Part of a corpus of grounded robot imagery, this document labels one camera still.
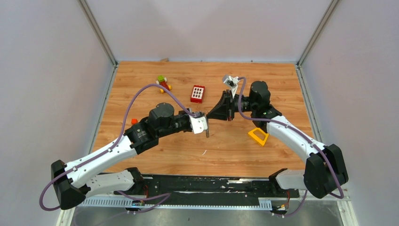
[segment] red lego piece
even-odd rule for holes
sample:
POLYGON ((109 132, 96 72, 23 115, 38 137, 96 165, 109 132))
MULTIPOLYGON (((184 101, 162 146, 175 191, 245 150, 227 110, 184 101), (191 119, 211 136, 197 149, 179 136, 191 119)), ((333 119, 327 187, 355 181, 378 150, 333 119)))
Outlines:
POLYGON ((190 101, 193 103, 202 104, 204 98, 205 86, 194 85, 192 88, 190 101))
POLYGON ((163 86, 163 87, 165 87, 167 90, 170 91, 169 86, 166 84, 165 81, 160 82, 160 85, 163 86))

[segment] wooden tabletop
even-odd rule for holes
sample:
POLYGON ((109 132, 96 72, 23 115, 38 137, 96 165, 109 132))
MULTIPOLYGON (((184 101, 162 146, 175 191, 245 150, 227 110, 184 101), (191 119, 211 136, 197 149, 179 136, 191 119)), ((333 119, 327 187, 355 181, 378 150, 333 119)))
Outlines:
MULTIPOLYGON (((167 77, 172 93, 185 107, 208 112, 217 104, 222 91, 227 89, 222 83, 225 74, 247 78, 246 96, 252 82, 267 82, 273 106, 292 124, 312 135, 293 64, 121 62, 94 150, 118 136, 126 107, 134 94, 143 86, 155 83, 159 75, 167 77), (202 104, 190 102, 193 85, 205 86, 202 104)), ((140 120, 148 116, 148 112, 162 102, 170 103, 175 114, 180 111, 168 94, 160 93, 158 88, 149 88, 134 102, 125 129, 131 126, 132 118, 140 120)), ((233 121, 209 120, 210 138, 206 138, 205 133, 182 132, 163 137, 158 146, 119 162, 108 172, 138 167, 141 173, 267 177, 281 168, 304 169, 301 159, 276 138, 269 136, 264 147, 256 143, 247 134, 254 128, 251 121, 238 113, 233 121)))

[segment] white wall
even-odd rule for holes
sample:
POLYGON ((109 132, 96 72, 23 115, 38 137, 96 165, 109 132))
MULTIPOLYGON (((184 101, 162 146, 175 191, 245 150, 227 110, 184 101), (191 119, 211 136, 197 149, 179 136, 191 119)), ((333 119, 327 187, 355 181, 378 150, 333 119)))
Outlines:
POLYGON ((88 153, 112 66, 77 1, 0 5, 0 225, 53 226, 50 164, 88 153))
POLYGON ((118 60, 296 61, 330 0, 88 0, 118 60))
POLYGON ((342 0, 304 65, 361 226, 398 225, 399 1, 342 0))

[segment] white bracket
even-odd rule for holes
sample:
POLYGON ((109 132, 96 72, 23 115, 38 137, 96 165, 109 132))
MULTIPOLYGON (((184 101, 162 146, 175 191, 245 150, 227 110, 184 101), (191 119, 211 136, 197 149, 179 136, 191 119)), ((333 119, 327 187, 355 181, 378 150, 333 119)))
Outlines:
POLYGON ((237 93, 237 89, 238 89, 238 77, 231 77, 230 75, 225 75, 222 78, 222 81, 224 84, 226 84, 226 86, 228 86, 231 90, 231 93, 234 95, 236 95, 237 93))
POLYGON ((190 123, 192 132, 194 134, 202 133, 204 130, 208 130, 208 121, 205 116, 194 118, 190 116, 190 123))
POLYGON ((276 176, 277 183, 282 189, 300 189, 306 190, 303 181, 304 170, 287 169, 276 176))
POLYGON ((109 191, 126 191, 134 184, 133 176, 127 170, 119 173, 97 175, 86 183, 86 185, 91 188, 86 194, 86 198, 98 194, 105 194, 109 191))

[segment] red rectangular block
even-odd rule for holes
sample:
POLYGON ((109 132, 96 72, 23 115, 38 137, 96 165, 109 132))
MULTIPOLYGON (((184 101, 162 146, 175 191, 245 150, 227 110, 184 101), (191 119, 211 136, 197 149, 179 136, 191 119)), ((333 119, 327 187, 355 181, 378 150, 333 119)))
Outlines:
POLYGON ((191 102, 201 104, 204 98, 205 86, 194 85, 191 93, 191 102))

